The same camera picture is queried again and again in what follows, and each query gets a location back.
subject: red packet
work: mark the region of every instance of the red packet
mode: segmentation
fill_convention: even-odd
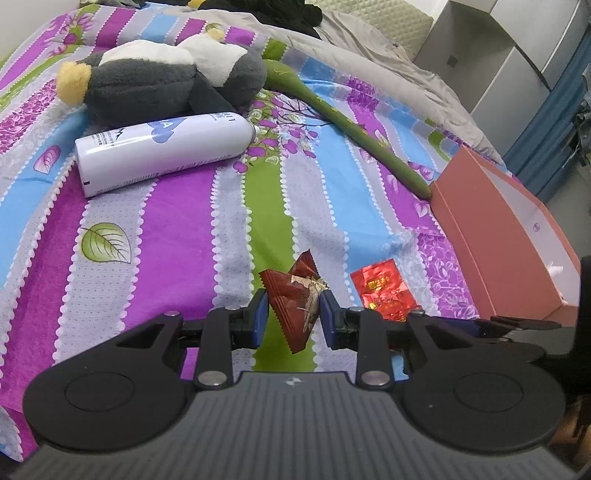
[[[363,267],[351,279],[363,306],[377,310],[386,320],[401,322],[418,307],[392,259]]]
[[[320,292],[327,288],[310,250],[299,256],[288,273],[263,270],[259,275],[291,353],[301,352],[318,318]]]

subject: green massage hammer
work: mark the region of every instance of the green massage hammer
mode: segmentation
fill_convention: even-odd
[[[418,172],[406,165],[394,153],[384,147],[359,125],[352,122],[337,109],[331,107],[297,76],[295,70],[276,60],[263,60],[267,67],[265,88],[294,96],[306,102],[319,114],[339,127],[360,147],[367,150],[376,160],[382,163],[406,188],[423,200],[431,198],[431,188]]]

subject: silver bolt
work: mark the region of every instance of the silver bolt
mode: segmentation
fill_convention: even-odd
[[[197,377],[199,383],[201,385],[206,385],[208,387],[218,387],[226,383],[228,377],[224,372],[220,372],[218,370],[207,370],[206,372],[201,372]]]
[[[381,387],[390,381],[390,376],[381,370],[369,370],[361,375],[361,381],[371,387]]]

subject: crumpled snack wrapper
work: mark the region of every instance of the crumpled snack wrapper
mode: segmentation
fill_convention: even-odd
[[[328,288],[310,250],[299,256],[288,273],[269,269],[259,275],[291,353],[301,352],[318,318],[320,292]]]
[[[351,274],[351,280],[363,306],[377,310],[385,320],[402,322],[412,309],[420,307],[392,259],[360,268]]]

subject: penguin plush toy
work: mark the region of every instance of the penguin plush toy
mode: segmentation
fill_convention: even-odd
[[[247,47],[208,33],[176,47],[134,40],[80,62],[66,61],[57,96],[106,127],[119,128],[176,116],[235,112],[263,88],[267,69]]]

